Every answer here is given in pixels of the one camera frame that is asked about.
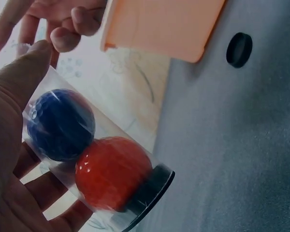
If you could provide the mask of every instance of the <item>orange object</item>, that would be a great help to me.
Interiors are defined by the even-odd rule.
[[[137,143],[109,137],[84,151],[75,167],[75,182],[91,206],[119,211],[151,171],[151,162]]]
[[[197,62],[225,0],[112,0],[101,50],[126,47]]]

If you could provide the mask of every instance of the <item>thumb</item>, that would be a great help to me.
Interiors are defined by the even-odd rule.
[[[21,111],[46,75],[51,56],[51,45],[42,40],[35,43],[27,54],[0,70],[0,92],[14,100]]]

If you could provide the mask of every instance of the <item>golf ball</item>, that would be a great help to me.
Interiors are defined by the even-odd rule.
[[[75,167],[75,182],[94,208],[121,210],[152,171],[144,150],[134,141],[108,137],[93,142]]]
[[[55,161],[75,160],[94,139],[95,119],[80,94],[55,89],[32,105],[27,131],[43,155]]]

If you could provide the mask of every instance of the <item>hand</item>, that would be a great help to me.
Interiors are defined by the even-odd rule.
[[[19,42],[33,44],[41,18],[47,20],[46,39],[52,42],[51,65],[59,52],[69,52],[81,35],[91,36],[100,27],[107,0],[8,0],[0,15],[0,50],[22,19]]]
[[[51,59],[47,41],[0,70],[0,232],[75,232],[92,212],[77,201],[47,221],[43,211],[67,189],[50,172],[23,185],[19,179],[38,163],[22,139],[22,111],[45,76]]]

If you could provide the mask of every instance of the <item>clear plastic tube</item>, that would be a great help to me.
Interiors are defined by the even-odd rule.
[[[23,139],[69,191],[115,232],[136,226],[174,178],[172,170],[52,67],[33,93],[23,118]]]

